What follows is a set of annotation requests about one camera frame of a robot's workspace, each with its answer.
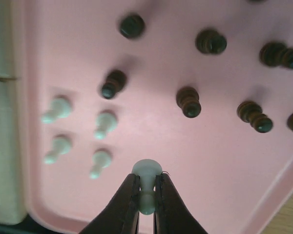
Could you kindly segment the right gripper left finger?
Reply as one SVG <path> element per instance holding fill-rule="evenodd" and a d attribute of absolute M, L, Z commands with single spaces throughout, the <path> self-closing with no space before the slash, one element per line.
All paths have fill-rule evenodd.
<path fill-rule="evenodd" d="M 139 232 L 140 177 L 129 174 L 107 206 L 81 234 L 137 234 Z"/>

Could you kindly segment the dark chess pawn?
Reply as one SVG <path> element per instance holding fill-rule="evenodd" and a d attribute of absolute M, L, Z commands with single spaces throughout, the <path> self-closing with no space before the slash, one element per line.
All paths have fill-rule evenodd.
<path fill-rule="evenodd" d="M 101 87 L 101 96 L 105 99 L 113 99 L 126 85 L 127 76 L 121 70 L 112 70 L 106 76 Z"/>
<path fill-rule="evenodd" d="M 143 34 L 145 27 L 145 22 L 140 15 L 130 14 L 121 20 L 119 31 L 127 39 L 137 39 Z"/>
<path fill-rule="evenodd" d="M 259 133 L 268 133 L 273 128 L 273 121 L 263 113 L 259 104 L 254 101 L 242 102 L 237 110 L 238 117 Z"/>
<path fill-rule="evenodd" d="M 182 87 L 176 94 L 176 103 L 187 118 L 197 117 L 202 110 L 199 94 L 190 86 Z"/>

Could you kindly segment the pink piece tray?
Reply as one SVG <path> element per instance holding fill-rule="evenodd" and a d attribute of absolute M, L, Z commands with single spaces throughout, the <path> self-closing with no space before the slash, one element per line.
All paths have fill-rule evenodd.
<path fill-rule="evenodd" d="M 133 165 L 156 160 L 192 215 L 210 234 L 262 231 L 293 191 L 293 70 L 268 68 L 259 51 L 270 40 L 293 47 L 293 0 L 20 0 L 24 66 L 27 204 L 58 232 L 78 233 L 111 200 Z M 140 15 L 137 39 L 119 31 Z M 101 96 L 112 70 L 127 76 L 113 99 Z M 176 103 L 185 86 L 201 113 Z M 55 98 L 72 112 L 45 124 Z M 244 101 L 273 121 L 259 133 L 237 115 Z M 103 140 L 95 120 L 112 110 L 118 126 Z M 53 164 L 44 157 L 64 135 L 72 149 Z M 92 156 L 112 155 L 98 179 Z"/>

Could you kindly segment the white pawn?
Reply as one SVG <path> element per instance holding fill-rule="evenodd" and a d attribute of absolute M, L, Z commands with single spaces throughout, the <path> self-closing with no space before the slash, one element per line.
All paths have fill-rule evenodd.
<path fill-rule="evenodd" d="M 97 115 L 95 125 L 94 137 L 103 140 L 116 129 L 118 118 L 112 110 L 104 110 Z"/>
<path fill-rule="evenodd" d="M 58 97 L 52 100 L 50 108 L 46 111 L 41 121 L 45 124 L 53 123 L 60 118 L 68 117 L 72 112 L 72 105 L 66 98 Z"/>
<path fill-rule="evenodd" d="M 55 163 L 61 155 L 68 154 L 72 149 L 71 139 L 64 135 L 52 139 L 52 148 L 44 157 L 45 164 Z"/>
<path fill-rule="evenodd" d="M 98 179 L 104 168 L 109 167 L 112 162 L 112 155 L 105 149 L 97 150 L 92 156 L 93 166 L 90 170 L 90 178 Z"/>
<path fill-rule="evenodd" d="M 142 159 L 132 168 L 132 173 L 140 177 L 139 211 L 144 215 L 155 212 L 155 179 L 162 171 L 161 165 L 152 159 Z"/>

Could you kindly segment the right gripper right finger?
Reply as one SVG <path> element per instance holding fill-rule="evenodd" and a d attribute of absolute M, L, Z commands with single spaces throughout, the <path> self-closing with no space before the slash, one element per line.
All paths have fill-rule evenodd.
<path fill-rule="evenodd" d="M 155 234 L 207 234 L 192 216 L 167 173 L 155 180 Z"/>

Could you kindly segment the wooden chessboard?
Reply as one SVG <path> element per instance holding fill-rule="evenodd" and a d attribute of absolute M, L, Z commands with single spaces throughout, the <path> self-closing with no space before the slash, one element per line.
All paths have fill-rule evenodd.
<path fill-rule="evenodd" d="M 16 109 L 11 1 L 0 0 L 0 224 L 26 216 Z"/>

